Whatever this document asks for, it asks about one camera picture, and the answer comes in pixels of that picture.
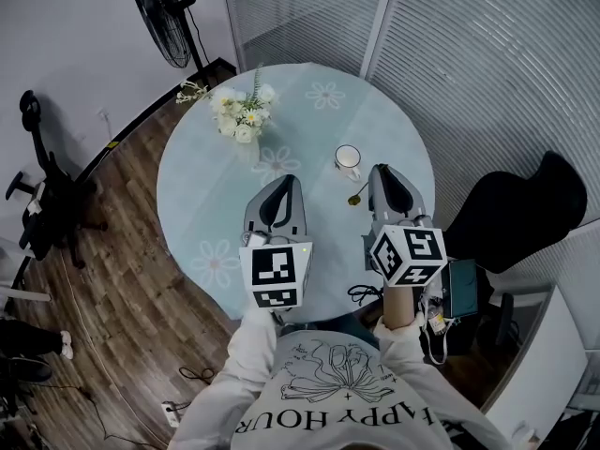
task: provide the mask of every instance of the shoe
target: shoe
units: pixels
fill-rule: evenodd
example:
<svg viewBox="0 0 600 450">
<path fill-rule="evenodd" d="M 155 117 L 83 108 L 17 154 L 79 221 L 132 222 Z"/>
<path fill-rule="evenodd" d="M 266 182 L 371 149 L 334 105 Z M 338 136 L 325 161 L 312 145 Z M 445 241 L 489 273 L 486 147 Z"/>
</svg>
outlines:
<svg viewBox="0 0 600 450">
<path fill-rule="evenodd" d="M 73 347 L 70 344 L 63 344 L 63 351 L 60 352 L 67 360 L 73 359 Z"/>
<path fill-rule="evenodd" d="M 63 339 L 63 345 L 70 345 L 73 341 L 71 338 L 71 334 L 67 330 L 61 331 L 60 336 Z"/>
</svg>

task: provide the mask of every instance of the white wall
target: white wall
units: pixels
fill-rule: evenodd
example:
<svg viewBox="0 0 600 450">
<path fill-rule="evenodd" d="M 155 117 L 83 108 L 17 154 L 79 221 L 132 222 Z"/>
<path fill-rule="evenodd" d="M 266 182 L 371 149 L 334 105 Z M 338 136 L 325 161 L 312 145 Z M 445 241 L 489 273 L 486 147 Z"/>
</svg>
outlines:
<svg viewBox="0 0 600 450">
<path fill-rule="evenodd" d="M 225 0 L 191 8 L 208 58 L 236 64 Z M 59 162 L 83 169 L 138 114 L 196 71 L 165 62 L 134 0 L 0 0 L 0 190 L 23 170 L 41 177 L 18 102 L 31 88 L 42 100 L 42 129 Z M 105 109 L 110 125 L 98 117 Z M 27 198 L 0 200 L 0 236 L 17 241 Z M 21 258 L 0 255 L 0 280 L 11 279 Z"/>
</svg>

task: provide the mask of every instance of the person's leg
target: person's leg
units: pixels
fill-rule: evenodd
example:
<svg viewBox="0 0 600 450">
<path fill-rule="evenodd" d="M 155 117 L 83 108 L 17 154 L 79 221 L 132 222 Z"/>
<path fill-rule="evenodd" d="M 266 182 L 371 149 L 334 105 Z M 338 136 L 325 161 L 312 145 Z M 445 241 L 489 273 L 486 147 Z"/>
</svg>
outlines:
<svg viewBox="0 0 600 450">
<path fill-rule="evenodd" d="M 379 350 L 379 340 L 366 327 L 361 324 L 352 313 L 347 313 L 341 317 L 323 322 L 315 322 L 319 330 L 327 330 L 330 332 L 339 332 L 341 334 L 352 335 L 360 338 L 364 342 L 372 345 Z"/>
<path fill-rule="evenodd" d="M 0 349 L 8 356 L 61 354 L 63 337 L 18 320 L 0 320 Z"/>
</svg>

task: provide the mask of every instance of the power outlet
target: power outlet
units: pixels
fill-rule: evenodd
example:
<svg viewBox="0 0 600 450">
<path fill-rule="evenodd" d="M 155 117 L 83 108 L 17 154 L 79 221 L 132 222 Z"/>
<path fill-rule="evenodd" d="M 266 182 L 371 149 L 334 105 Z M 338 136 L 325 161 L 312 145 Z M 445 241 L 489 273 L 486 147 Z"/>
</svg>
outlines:
<svg viewBox="0 0 600 450">
<path fill-rule="evenodd" d="M 173 408 L 175 408 L 175 404 L 172 401 L 163 401 L 160 404 L 160 407 L 162 408 L 162 412 L 167 417 L 169 425 L 173 428 L 178 428 L 179 422 L 181 421 L 181 415 L 179 415 L 177 410 L 173 410 Z"/>
</svg>

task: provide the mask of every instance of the light blue tablecloth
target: light blue tablecloth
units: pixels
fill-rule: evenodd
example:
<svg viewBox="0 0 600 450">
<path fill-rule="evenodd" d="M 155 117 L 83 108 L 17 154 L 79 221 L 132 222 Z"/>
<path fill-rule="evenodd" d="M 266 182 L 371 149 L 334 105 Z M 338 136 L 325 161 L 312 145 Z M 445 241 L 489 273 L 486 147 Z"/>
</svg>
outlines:
<svg viewBox="0 0 600 450">
<path fill-rule="evenodd" d="M 254 71 L 224 83 L 250 91 Z M 261 137 L 261 162 L 243 163 L 235 141 L 220 135 L 208 101 L 182 118 L 165 148 L 157 180 L 160 224 L 173 257 L 231 318 L 240 318 L 248 298 L 238 248 L 246 205 L 284 173 L 302 184 L 308 235 L 314 254 L 304 305 L 287 313 L 291 322 L 318 321 L 357 309 L 347 290 L 382 285 L 365 271 L 362 234 L 370 229 L 367 189 L 355 207 L 348 198 L 362 184 L 334 168 L 344 143 L 361 152 L 363 182 L 376 163 L 389 163 L 419 189 L 430 215 L 434 179 L 416 129 L 388 97 L 364 80 L 314 64 L 262 69 L 262 83 L 278 94 L 273 127 Z"/>
</svg>

